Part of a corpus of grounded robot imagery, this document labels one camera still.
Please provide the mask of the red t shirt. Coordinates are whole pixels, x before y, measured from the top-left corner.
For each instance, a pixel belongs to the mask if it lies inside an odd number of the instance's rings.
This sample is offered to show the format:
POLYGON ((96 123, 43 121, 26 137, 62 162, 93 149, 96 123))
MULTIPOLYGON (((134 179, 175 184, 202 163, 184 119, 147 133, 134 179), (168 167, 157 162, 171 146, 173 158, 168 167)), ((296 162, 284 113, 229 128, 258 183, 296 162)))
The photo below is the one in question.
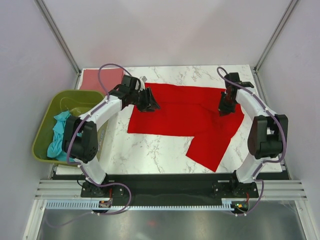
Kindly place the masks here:
POLYGON ((244 120, 239 104, 235 112, 218 111, 222 88, 147 83, 160 108, 140 112, 134 108, 127 132, 192 137, 186 156, 215 172, 244 120))

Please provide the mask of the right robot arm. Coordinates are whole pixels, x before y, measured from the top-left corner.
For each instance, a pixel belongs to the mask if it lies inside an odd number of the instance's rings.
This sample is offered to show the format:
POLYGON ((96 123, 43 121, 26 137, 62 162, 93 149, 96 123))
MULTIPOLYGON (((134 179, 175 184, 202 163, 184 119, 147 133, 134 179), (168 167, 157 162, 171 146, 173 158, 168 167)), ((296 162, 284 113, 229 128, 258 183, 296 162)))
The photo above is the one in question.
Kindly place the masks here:
POLYGON ((226 189, 235 197, 254 191, 259 172, 266 163, 280 163, 287 150, 288 117, 271 110, 252 89, 249 81, 241 81, 237 72, 228 73, 217 68, 218 75, 225 81, 218 112, 228 116, 241 106, 252 120, 247 147, 248 155, 235 170, 226 189))

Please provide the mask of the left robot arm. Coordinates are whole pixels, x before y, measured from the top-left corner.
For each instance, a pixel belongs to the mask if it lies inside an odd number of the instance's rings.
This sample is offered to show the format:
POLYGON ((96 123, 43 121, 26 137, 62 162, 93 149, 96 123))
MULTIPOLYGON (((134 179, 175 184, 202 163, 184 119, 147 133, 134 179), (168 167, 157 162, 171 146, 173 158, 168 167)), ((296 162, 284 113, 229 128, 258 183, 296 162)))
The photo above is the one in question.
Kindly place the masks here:
POLYGON ((104 181, 107 174, 97 157, 98 130, 129 105, 136 106, 140 112, 160 109, 150 87, 139 78, 124 75, 121 84, 110 90, 96 106, 80 116, 69 116, 65 122, 61 148, 66 153, 66 162, 81 169, 99 197, 109 193, 110 185, 104 181))

